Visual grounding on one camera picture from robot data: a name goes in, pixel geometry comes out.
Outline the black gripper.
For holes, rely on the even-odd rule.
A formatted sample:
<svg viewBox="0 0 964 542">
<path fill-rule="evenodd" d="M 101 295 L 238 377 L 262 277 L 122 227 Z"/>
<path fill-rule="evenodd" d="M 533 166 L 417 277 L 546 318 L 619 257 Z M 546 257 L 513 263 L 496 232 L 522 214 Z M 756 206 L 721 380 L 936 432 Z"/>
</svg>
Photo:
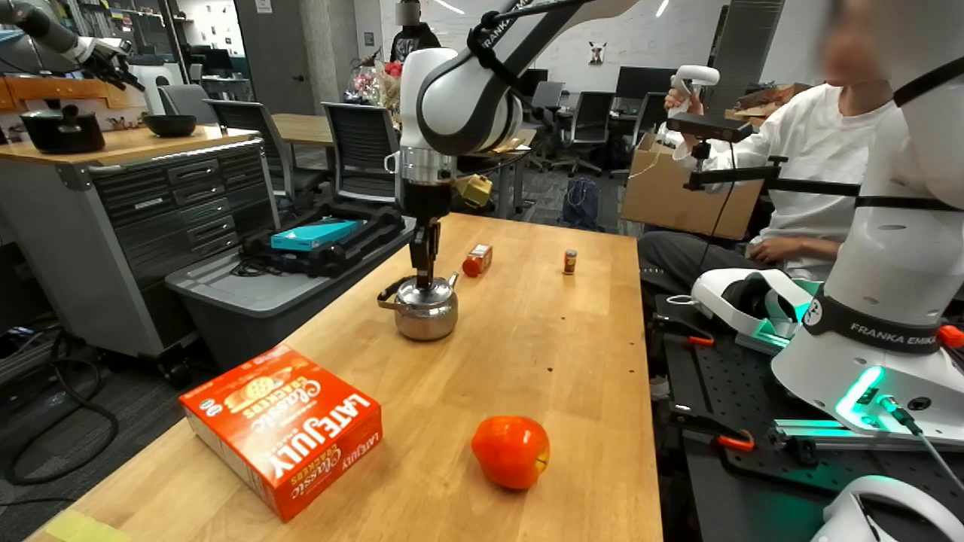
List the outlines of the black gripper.
<svg viewBox="0 0 964 542">
<path fill-rule="evenodd" d="M 409 263 L 421 280 L 435 277 L 438 252 L 441 252 L 441 220 L 451 209 L 451 186 L 438 184 L 408 184 L 405 186 L 405 214 L 417 220 L 409 237 Z"/>
</svg>

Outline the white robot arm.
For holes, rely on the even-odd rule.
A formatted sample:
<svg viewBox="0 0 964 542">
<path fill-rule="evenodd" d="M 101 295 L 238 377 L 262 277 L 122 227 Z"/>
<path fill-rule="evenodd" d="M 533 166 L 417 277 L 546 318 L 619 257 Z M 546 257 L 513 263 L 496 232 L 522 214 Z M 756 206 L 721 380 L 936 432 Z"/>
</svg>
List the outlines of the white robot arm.
<svg viewBox="0 0 964 542">
<path fill-rule="evenodd" d="M 462 50 L 420 50 L 401 69 L 401 146 L 393 176 L 409 237 L 412 277 L 438 277 L 441 220 L 450 214 L 456 162 L 486 158 L 522 125 L 518 81 L 566 29 L 619 17 L 639 0 L 506 0 L 486 11 Z"/>
</svg>

